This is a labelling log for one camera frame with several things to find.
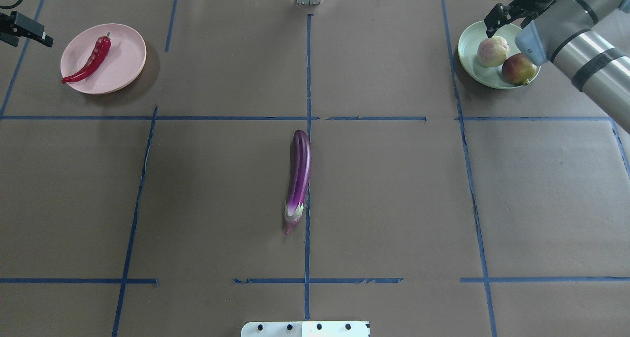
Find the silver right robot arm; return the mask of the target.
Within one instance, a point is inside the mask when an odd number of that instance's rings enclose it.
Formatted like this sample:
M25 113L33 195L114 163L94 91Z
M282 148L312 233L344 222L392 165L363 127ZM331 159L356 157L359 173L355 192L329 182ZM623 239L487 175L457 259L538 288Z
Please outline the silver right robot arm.
M518 49L534 65L551 62L625 131L630 130L630 60L593 28L629 0L512 0L484 18L487 37L522 19Z

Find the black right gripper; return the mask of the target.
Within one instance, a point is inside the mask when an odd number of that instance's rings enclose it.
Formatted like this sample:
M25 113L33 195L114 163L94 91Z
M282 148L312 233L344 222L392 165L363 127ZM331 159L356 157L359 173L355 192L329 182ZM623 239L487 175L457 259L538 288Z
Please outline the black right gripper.
M512 0L504 5L497 3L484 18L486 36L493 37L497 30L513 21L524 19L521 28L524 28L531 20L536 19L557 0Z

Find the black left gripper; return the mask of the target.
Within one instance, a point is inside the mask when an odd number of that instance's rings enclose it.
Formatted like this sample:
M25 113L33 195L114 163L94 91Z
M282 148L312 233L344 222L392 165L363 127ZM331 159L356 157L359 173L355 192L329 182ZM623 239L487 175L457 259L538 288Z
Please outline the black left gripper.
M10 14L0 13L0 41L10 46L18 46L19 38L25 37L51 48L54 39L47 35L44 26L25 16L11 11Z

